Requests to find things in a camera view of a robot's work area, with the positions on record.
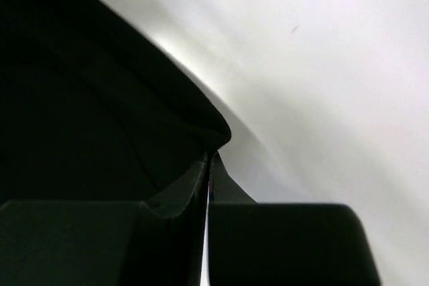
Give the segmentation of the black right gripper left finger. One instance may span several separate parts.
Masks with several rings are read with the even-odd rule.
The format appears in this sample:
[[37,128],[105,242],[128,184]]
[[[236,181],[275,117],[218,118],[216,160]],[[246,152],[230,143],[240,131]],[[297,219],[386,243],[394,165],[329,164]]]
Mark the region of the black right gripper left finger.
[[2,285],[198,285],[208,156],[146,201],[12,200]]

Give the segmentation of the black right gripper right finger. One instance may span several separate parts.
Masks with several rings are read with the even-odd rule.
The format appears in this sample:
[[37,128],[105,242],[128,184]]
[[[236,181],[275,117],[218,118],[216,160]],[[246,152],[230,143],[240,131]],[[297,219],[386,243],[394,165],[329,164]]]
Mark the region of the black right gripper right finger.
[[210,165],[211,285],[380,285],[365,230],[344,204],[258,203]]

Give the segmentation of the black skirt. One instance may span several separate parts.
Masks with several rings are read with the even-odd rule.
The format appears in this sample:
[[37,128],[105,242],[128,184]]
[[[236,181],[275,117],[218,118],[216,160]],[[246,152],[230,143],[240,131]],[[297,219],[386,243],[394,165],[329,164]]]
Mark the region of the black skirt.
[[231,138],[98,0],[1,0],[1,199],[146,200]]

